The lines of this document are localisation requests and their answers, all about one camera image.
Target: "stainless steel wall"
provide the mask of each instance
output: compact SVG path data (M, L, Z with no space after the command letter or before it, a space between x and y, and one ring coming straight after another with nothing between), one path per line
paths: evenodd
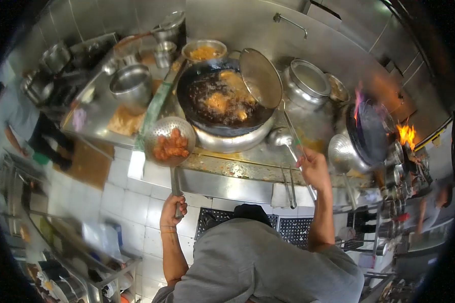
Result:
M359 79L366 86L381 86L393 95L386 103L393 117L409 117L419 141L437 131L449 114L417 47L386 5L381 0L312 2L340 19L308 0L54 0L7 64L19 74L35 68L41 54L61 39L73 45L113 31L121 36L145 32L168 13L185 10L191 38L214 38L231 48L250 46L280 66L292 57L303 58L349 86ZM273 22L276 12L307 28L308 39L283 20ZM397 92L402 98L395 97Z

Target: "red chicken pieces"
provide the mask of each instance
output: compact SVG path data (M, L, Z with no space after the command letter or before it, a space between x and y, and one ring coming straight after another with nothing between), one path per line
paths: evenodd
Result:
M171 157L186 158L189 155L187 138L180 135L180 130L172 130L170 137L159 136L157 145L153 148L153 155L159 161L166 161Z

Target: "towel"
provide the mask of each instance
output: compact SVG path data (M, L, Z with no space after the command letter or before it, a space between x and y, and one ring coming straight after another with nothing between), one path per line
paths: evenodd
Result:
M309 189L306 186L295 186L295 199L297 206L315 207L315 203L310 197ZM273 195L271 196L271 207L273 208L289 208L290 201L287 197L285 184L273 184Z

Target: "wok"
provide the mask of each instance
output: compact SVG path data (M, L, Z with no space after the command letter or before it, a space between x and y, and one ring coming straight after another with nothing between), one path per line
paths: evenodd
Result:
M275 110L258 104L252 115L243 122L229 125L214 123L199 115L199 108L196 107L196 102L206 96L205 92L200 90L196 94L191 93L193 86L199 86L200 79L205 78L208 74L219 73L223 70L235 70L239 72L239 61L232 58L219 58L203 61L189 67L182 74L177 84L178 102L185 113L185 118L194 126L207 133L222 137L245 135L263 125L273 115Z

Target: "pan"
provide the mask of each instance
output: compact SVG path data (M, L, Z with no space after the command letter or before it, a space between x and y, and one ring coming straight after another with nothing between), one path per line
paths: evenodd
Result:
M192 126L185 121L184 119L178 117L167 117L158 120L150 129L148 130L145 136L145 157L154 162L159 166L170 167L170 182L172 184L172 195L182 196L183 193L180 190L177 176L177 166L180 165L183 161L186 161L188 157L172 157L167 161L159 161L156 157L153 156L153 148L157 144L158 137L163 135L165 137L170 137L173 129L179 129L180 135L187 138L187 148L189 156L194 151L195 147L195 132ZM180 211L180 203L177 203L175 218L183 218L182 212Z
M203 61L189 67L177 84L177 98L186 119L207 133L222 137L237 137L248 134L263 125L275 109L259 103L243 105L248 117L241 121L236 117L213 114L203 106L203 100L214 92L226 92L229 86L219 81L219 74L225 70L240 71L239 60L219 58Z

